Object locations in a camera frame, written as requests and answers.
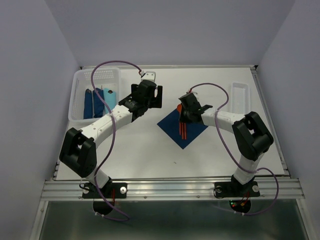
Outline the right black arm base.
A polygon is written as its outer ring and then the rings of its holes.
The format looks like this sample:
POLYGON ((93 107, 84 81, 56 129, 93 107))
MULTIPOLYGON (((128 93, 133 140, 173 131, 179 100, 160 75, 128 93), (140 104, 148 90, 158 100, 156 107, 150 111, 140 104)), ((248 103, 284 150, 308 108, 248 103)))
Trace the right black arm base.
POLYGON ((250 198, 261 196, 256 181, 244 185, 235 181, 215 182, 213 195, 218 199, 230 198, 231 209, 241 214, 247 214, 250 211, 252 206, 250 198))

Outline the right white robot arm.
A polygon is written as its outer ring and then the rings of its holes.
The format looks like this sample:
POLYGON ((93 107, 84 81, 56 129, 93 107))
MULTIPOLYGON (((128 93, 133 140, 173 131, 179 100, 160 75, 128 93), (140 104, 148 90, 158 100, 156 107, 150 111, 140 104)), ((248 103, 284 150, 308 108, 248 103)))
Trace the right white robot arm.
POLYGON ((245 186, 253 181, 264 153, 274 143, 274 138, 257 112, 247 114, 232 113, 215 109, 212 105, 201 105, 194 93, 189 92, 179 98, 179 134, 183 140, 187 138, 187 124, 201 124, 215 127, 220 140, 231 156, 221 130, 234 135, 240 159, 232 157, 237 169, 232 181, 245 186))

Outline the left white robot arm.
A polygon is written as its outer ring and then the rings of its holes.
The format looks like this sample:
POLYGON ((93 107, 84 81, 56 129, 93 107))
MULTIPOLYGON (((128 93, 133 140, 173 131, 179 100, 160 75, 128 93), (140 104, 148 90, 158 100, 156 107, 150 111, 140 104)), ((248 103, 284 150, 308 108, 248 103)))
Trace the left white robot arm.
POLYGON ((79 130, 70 128, 64 137, 59 160, 73 172, 102 189, 111 181, 97 164, 97 149, 108 137, 115 143, 116 131, 134 122, 152 108, 162 107, 163 87, 151 80, 131 85, 131 94, 111 111, 79 130))

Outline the orange plastic spoon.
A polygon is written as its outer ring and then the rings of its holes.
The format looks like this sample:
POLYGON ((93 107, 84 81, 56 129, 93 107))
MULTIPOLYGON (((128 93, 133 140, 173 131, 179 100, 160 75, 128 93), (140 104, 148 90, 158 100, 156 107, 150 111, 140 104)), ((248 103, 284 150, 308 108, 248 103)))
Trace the orange plastic spoon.
MULTIPOLYGON (((182 105, 178 104, 176 109, 179 112, 179 115, 181 115, 182 105)), ((179 123, 179 135, 181 136, 182 135, 182 123, 181 123, 180 119, 178 120, 178 123, 179 123)))

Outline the dark blue paper napkin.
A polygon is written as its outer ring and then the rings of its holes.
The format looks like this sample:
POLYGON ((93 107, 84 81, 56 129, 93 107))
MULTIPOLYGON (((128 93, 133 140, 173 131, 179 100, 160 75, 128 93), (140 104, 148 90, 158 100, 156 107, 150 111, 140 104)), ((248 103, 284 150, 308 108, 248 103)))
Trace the dark blue paper napkin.
POLYGON ((185 149, 193 140, 195 140, 208 127, 198 123, 187 123, 187 139, 182 139, 179 134, 179 112, 173 110, 157 125, 181 148, 185 149))

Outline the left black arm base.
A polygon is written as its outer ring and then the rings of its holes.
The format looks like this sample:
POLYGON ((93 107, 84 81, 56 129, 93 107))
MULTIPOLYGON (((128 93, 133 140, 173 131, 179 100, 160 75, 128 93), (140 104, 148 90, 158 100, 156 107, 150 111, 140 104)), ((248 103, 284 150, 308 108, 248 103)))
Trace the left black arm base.
MULTIPOLYGON (((80 183, 79 188, 82 190, 82 198, 93 200, 93 210, 102 217, 106 217, 113 211, 104 201, 96 201, 102 199, 97 188, 90 182, 80 183)), ((125 199, 127 197, 128 184, 126 182, 108 182, 104 187, 99 189, 108 202, 115 207, 116 199, 125 199)))

